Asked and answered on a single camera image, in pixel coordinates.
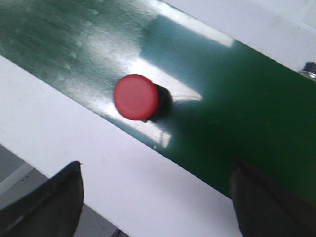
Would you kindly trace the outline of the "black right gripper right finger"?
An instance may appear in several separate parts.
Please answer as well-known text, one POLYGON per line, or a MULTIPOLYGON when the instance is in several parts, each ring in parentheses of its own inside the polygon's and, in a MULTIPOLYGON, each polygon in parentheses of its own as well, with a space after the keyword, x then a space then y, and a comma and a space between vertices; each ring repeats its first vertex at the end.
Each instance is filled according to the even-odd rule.
POLYGON ((230 194, 244 237, 314 237, 316 208, 254 166, 235 160, 230 194))

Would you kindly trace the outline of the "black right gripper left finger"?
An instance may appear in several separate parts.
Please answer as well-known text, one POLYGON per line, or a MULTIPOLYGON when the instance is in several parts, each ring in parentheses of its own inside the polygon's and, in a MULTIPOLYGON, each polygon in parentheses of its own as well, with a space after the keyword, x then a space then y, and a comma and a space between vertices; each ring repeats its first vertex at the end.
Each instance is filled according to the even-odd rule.
POLYGON ((72 237, 83 209, 81 163, 74 161, 0 211, 2 237, 72 237))

